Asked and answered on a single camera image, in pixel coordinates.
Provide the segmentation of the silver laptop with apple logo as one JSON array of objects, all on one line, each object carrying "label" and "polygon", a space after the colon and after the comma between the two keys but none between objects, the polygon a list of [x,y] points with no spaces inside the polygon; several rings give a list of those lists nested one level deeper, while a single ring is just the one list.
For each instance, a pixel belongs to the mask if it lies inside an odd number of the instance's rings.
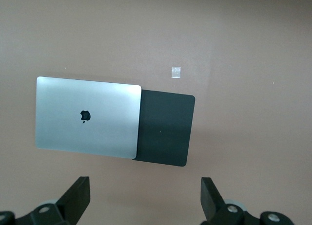
[{"label": "silver laptop with apple logo", "polygon": [[134,159],[141,92],[139,85],[39,76],[36,147]]}]

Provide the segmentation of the black mouse pad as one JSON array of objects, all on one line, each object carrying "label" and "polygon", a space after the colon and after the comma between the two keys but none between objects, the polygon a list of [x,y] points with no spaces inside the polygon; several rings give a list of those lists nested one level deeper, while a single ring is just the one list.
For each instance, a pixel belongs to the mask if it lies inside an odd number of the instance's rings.
[{"label": "black mouse pad", "polygon": [[187,164],[195,97],[142,90],[136,161]]}]

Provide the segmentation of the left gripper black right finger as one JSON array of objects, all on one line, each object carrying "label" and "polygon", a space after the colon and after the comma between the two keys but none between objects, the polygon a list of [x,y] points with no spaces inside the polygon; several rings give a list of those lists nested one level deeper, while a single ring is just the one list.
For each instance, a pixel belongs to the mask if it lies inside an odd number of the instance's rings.
[{"label": "left gripper black right finger", "polygon": [[248,225],[245,211],[226,203],[210,177],[201,178],[200,203],[206,218],[202,225]]}]

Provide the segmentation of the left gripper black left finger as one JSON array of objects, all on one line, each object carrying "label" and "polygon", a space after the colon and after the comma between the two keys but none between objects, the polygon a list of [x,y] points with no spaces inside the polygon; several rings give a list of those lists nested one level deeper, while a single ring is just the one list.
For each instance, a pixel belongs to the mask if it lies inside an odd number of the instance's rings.
[{"label": "left gripper black left finger", "polygon": [[55,202],[40,205],[30,214],[30,225],[76,225],[90,203],[90,178],[79,177]]}]

